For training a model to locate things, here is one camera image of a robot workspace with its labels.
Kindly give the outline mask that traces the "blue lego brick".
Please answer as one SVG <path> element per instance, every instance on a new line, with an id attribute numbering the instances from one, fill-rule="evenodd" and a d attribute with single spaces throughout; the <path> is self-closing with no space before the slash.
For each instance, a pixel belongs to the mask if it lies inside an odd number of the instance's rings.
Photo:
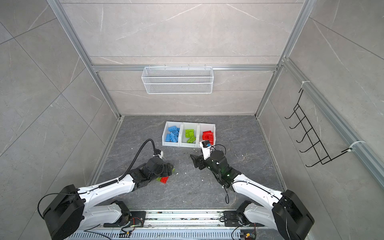
<path id="1" fill-rule="evenodd" d="M 180 129 L 177 128 L 175 131 L 173 131 L 173 134 L 175 135 L 176 138 L 179 137 Z"/>
<path id="2" fill-rule="evenodd" d="M 171 134 L 167 134 L 166 135 L 166 140 L 165 140 L 166 142 L 172 142 L 172 136 L 171 136 Z"/>
<path id="3" fill-rule="evenodd" d="M 175 132 L 175 131 L 179 132 L 180 129 L 177 128 L 176 126 L 172 126 L 172 127 L 169 127 L 169 128 L 168 128 L 168 131 L 169 131 L 169 132 Z"/>
<path id="4" fill-rule="evenodd" d="M 169 134 L 169 141 L 172 143 L 177 143 L 178 142 L 178 136 L 174 136 Z"/>

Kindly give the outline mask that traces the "white three-compartment bin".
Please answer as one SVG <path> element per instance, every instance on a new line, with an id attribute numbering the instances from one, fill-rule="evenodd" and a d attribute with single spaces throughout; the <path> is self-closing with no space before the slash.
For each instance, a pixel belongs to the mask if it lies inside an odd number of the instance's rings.
<path id="1" fill-rule="evenodd" d="M 216 125 L 206 123 L 170 122 L 165 123 L 162 145 L 168 147 L 200 148 L 200 142 L 216 144 Z"/>

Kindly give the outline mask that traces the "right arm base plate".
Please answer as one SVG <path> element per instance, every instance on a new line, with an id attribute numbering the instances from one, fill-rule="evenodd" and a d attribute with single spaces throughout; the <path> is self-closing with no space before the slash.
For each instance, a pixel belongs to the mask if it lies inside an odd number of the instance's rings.
<path id="1" fill-rule="evenodd" d="M 244 213 L 237 211 L 224 211 L 223 216 L 219 218 L 219 221 L 224 223 L 226 227 L 240 227 L 240 226 L 254 226 L 254 227 L 264 227 L 264 225 L 259 223 L 251 223 Z"/>

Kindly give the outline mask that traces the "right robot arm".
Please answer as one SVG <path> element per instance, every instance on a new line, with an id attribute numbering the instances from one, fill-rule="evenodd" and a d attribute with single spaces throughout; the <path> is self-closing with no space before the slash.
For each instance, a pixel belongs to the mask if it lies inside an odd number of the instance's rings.
<path id="1" fill-rule="evenodd" d="M 260 224 L 277 230 L 285 240 L 304 240 L 315 223 L 304 203 L 291 190 L 267 188 L 232 168 L 223 151 L 203 149 L 200 156 L 191 155 L 195 168 L 209 169 L 226 190 L 249 198 L 237 209 L 244 225 Z"/>

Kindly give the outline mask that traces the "red lego brick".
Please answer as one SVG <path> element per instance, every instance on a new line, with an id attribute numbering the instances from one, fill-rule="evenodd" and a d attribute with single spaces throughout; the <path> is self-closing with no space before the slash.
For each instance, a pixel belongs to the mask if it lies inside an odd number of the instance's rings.
<path id="1" fill-rule="evenodd" d="M 163 184 L 166 184 L 168 179 L 169 179 L 169 177 L 162 177 L 160 182 L 163 183 Z"/>

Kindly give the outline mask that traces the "green lego brick underside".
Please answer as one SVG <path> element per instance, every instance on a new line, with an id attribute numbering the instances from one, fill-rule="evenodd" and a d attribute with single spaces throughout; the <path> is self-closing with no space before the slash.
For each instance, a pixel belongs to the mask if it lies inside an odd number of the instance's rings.
<path id="1" fill-rule="evenodd" d="M 193 133 L 186 133 L 185 136 L 186 136 L 186 138 L 192 138 L 195 135 Z"/>

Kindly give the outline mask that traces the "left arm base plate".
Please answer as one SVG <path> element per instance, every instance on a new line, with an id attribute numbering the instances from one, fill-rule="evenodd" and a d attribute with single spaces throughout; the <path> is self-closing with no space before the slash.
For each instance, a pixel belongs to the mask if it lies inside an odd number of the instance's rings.
<path id="1" fill-rule="evenodd" d="M 114 223 L 105 223 L 103 224 L 104 228 L 129 228 L 136 226 L 143 226 L 146 218 L 145 211 L 133 211 L 122 213 L 122 215 L 118 218 Z"/>

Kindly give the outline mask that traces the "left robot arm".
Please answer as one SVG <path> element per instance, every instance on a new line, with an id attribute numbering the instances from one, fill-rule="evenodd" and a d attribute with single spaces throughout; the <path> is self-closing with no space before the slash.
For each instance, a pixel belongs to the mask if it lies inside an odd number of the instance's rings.
<path id="1" fill-rule="evenodd" d="M 122 201 L 101 203 L 118 195 L 133 192 L 147 186 L 152 180 L 172 175 L 174 166 L 154 156 L 145 164 L 126 174 L 98 185 L 76 188 L 64 187 L 40 213 L 51 239 L 64 240 L 80 229 L 100 226 L 125 227 L 131 223 L 131 211 Z"/>

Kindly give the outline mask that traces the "red arch lego piece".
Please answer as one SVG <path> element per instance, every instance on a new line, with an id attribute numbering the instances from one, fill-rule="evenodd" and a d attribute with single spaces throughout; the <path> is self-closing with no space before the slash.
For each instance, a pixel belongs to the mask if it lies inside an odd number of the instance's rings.
<path id="1" fill-rule="evenodd" d="M 214 133 L 212 131 L 203 132 L 203 141 L 209 141 L 211 145 L 214 145 Z"/>

